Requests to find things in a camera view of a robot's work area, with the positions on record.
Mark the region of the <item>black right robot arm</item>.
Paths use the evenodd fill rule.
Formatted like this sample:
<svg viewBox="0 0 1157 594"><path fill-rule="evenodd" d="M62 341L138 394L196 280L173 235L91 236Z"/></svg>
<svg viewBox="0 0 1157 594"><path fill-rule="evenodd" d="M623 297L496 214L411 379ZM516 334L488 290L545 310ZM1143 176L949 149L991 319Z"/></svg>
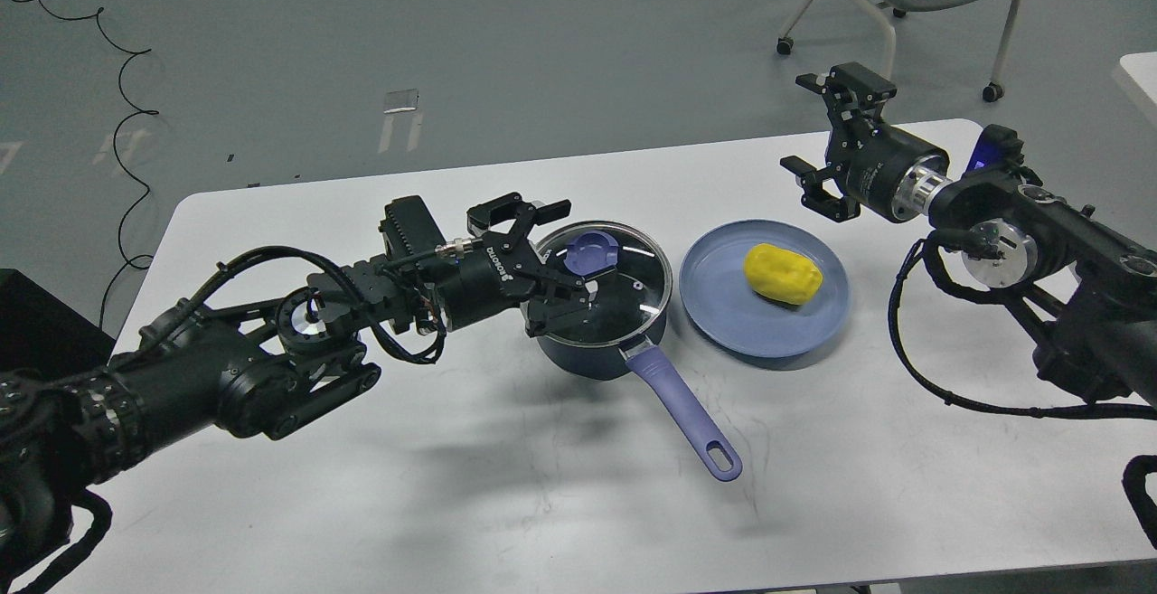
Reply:
<svg viewBox="0 0 1157 594"><path fill-rule="evenodd" d="M804 207L843 222L868 208L893 223L926 218L931 232L902 261L889 295L889 337L926 391L946 405L1037 420L1154 420L1154 250L1074 208L1024 162L1014 129L989 125L967 167L892 126L883 107L897 87L858 63L806 72L831 124L825 164L789 155ZM923 265L951 298L1001 306L1034 342L1037 375L1078 397L1073 406L998 406L934 384L911 364L899 333L902 288Z"/></svg>

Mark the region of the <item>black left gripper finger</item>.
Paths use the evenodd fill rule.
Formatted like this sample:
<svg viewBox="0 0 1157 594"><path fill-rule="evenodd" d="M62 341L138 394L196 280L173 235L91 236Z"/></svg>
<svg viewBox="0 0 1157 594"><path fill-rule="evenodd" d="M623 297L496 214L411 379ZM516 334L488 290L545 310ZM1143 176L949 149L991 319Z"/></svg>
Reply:
<svg viewBox="0 0 1157 594"><path fill-rule="evenodd" d="M587 284L612 274L613 267L574 274L546 265L521 265L519 276L531 280L531 293L522 303L528 337L541 337L583 322L592 298Z"/></svg>
<svg viewBox="0 0 1157 594"><path fill-rule="evenodd" d="M466 227L476 237L476 251L494 269L498 280L514 283L528 263L541 264L529 243L530 230L567 218L572 206L570 200L541 205L510 192L467 208Z"/></svg>

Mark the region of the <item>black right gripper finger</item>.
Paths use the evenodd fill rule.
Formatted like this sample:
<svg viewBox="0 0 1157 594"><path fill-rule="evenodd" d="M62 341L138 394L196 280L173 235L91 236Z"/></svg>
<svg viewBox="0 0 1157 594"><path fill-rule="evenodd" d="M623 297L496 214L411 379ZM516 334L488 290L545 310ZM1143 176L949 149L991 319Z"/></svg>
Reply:
<svg viewBox="0 0 1157 594"><path fill-rule="evenodd" d="M883 120L883 107L898 91L892 80L862 63L843 63L831 67L825 75L799 74L795 83L821 96L825 104L831 124L827 161L852 161L860 155L884 160L896 153L897 142Z"/></svg>
<svg viewBox="0 0 1157 594"><path fill-rule="evenodd" d="M835 222L849 221L861 214L858 201L848 195L842 193L839 197L831 195L824 186L827 181L834 181L843 175L841 164L828 163L823 168L815 168L797 155L781 157L780 164L793 174L801 186L803 191L801 204L805 208Z"/></svg>

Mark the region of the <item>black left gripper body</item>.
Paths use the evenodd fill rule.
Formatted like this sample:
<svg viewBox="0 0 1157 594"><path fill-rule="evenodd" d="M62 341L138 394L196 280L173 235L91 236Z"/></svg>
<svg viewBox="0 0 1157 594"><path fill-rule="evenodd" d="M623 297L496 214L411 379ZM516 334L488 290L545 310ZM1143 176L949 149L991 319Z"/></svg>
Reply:
<svg viewBox="0 0 1157 594"><path fill-rule="evenodd" d="M517 267L538 265L532 245L518 245L510 252L500 245L484 245L460 261L434 258L432 281L445 313L447 330L455 332L518 308L532 298L536 283Z"/></svg>

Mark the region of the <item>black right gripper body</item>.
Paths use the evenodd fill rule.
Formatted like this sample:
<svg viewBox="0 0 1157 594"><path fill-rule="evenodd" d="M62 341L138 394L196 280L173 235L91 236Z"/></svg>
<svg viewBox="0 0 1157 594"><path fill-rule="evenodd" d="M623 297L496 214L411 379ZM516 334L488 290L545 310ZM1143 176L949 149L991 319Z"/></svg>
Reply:
<svg viewBox="0 0 1157 594"><path fill-rule="evenodd" d="M891 222L905 222L921 214L913 201L915 179L909 171L921 164L943 176L949 154L885 123L842 123L832 129L832 164L842 169L835 182L843 195Z"/></svg>

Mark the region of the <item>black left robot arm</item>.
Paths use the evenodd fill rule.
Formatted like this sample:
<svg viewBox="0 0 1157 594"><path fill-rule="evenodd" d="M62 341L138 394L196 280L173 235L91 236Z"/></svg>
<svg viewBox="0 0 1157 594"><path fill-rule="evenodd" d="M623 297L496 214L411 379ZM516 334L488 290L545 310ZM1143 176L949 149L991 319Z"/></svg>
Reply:
<svg viewBox="0 0 1157 594"><path fill-rule="evenodd" d="M545 266L529 235L568 200L510 192L467 210L447 240L425 201L396 199L386 251L352 266L288 245L222 263L148 327L131 354L49 379L3 371L3 591L44 593L104 540L112 511L93 486L198 430L280 440L368 391L368 331L390 358L437 364L447 333L526 305L538 337L578 318L584 280Z"/></svg>

